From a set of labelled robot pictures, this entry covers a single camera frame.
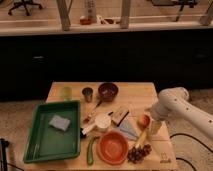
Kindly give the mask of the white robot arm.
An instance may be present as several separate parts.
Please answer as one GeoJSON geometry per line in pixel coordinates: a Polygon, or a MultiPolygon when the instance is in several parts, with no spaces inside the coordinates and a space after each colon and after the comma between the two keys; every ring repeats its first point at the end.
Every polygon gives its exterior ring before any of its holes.
{"type": "Polygon", "coordinates": [[[213,115],[191,105],[189,92],[183,87],[167,88],[158,94],[158,101],[150,108],[155,121],[165,121],[169,112],[181,116],[206,137],[213,140],[213,115]]]}

